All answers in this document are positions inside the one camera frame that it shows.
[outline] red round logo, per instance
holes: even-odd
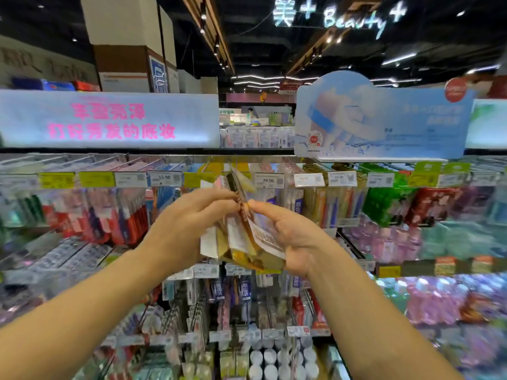
[[[466,90],[466,80],[461,77],[454,77],[445,84],[445,98],[451,103],[457,103],[465,97]]]

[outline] hand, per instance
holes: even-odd
[[[138,249],[164,269],[166,276],[199,262],[199,238],[213,223],[237,212],[235,192],[196,189],[183,194],[159,215]]]
[[[310,219],[270,203],[250,200],[250,208],[269,217],[279,233],[280,242],[285,245],[285,268],[299,276],[308,276],[315,266],[315,258],[326,249],[338,247],[338,243],[329,237]]]

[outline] person's left hand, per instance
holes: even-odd
[[[213,223],[239,211],[235,192],[196,189],[183,194],[156,219],[138,249],[167,276],[200,260],[199,238]]]

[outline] black ceiling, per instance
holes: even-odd
[[[309,20],[297,13],[291,28],[274,25],[271,15],[274,1],[215,0],[236,74],[285,74],[290,61],[308,41],[324,31],[319,27],[324,8],[333,4],[339,7],[346,0],[312,0],[317,12]],[[382,0],[378,15],[386,18],[398,1]],[[407,13],[396,24],[388,22],[378,40],[372,30],[352,30],[343,42],[332,45],[297,76],[321,76],[351,65],[352,70],[369,78],[442,82],[470,68],[495,64],[504,52],[507,42],[504,0],[402,1]],[[196,77],[218,76],[222,86],[229,85],[230,75],[219,67],[183,2],[159,2],[173,21],[177,67]],[[295,0],[296,9],[304,2]],[[91,57],[79,0],[0,0],[0,16],[4,25],[9,21],[28,24],[55,40],[68,42],[75,37],[78,41],[74,43],[73,56]],[[0,33],[7,34],[7,30],[4,26]],[[410,52],[418,55],[402,61],[398,67],[381,65],[387,59]]]

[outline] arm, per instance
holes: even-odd
[[[285,208],[249,204],[275,222],[287,269],[310,280],[353,380],[462,380],[322,229]]]
[[[232,198],[213,188],[183,195],[135,250],[0,329],[0,378],[71,378],[143,295],[199,260],[199,237],[239,209]]]

